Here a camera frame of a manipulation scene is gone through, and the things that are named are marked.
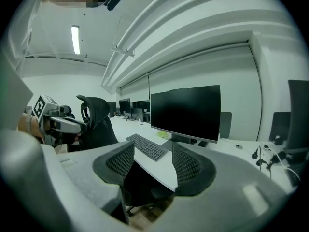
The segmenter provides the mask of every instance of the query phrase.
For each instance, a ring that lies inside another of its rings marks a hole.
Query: white ceiling
[[[107,65],[116,46],[134,19],[153,0],[122,0],[113,11],[105,6],[76,9],[42,3],[32,23],[28,55],[83,59]],[[81,55],[75,55],[71,26],[80,27]]]

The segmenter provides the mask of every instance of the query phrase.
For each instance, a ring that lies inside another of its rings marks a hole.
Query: desk
[[[111,118],[112,127],[116,138],[118,141],[123,142],[127,137],[137,133],[140,136],[151,140],[152,142],[162,145],[168,139],[171,138],[171,134],[168,133],[169,137],[161,138],[158,136],[159,130],[151,128],[148,123],[138,122],[138,121],[127,121],[122,120],[122,117]],[[252,142],[252,141],[236,141],[229,139],[219,139],[217,144],[208,143],[205,150],[210,149],[229,155],[233,155],[244,159],[249,162],[256,169],[259,167],[255,164],[257,159],[251,158],[252,153],[258,148],[259,145],[268,145],[270,148],[274,149],[276,152],[280,151],[281,146],[276,146],[272,142]],[[236,145],[241,145],[243,149],[235,148]],[[266,162],[272,157],[272,153],[268,150],[262,150],[261,158]],[[166,186],[172,191],[175,191],[177,187],[177,175],[172,164],[172,152],[168,151],[159,161],[155,162],[150,159],[138,149],[135,148],[134,159],[136,163],[141,166],[147,173],[149,173],[153,178],[159,181],[161,184]],[[263,164],[261,172],[269,177],[269,171],[266,169],[266,165]],[[293,191],[292,185],[288,179],[285,169],[279,164],[274,164],[271,168],[272,180],[280,186],[286,193]]]

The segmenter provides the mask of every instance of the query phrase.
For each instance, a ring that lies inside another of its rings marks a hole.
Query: ceiling light
[[[75,54],[80,54],[79,49],[79,26],[72,26],[72,40]]]

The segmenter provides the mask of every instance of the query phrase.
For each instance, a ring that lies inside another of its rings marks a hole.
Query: floor
[[[129,217],[129,225],[135,229],[143,231],[155,222],[163,212],[170,206],[173,198],[165,201],[159,201],[156,205],[144,205],[134,207],[131,212],[133,216]]]

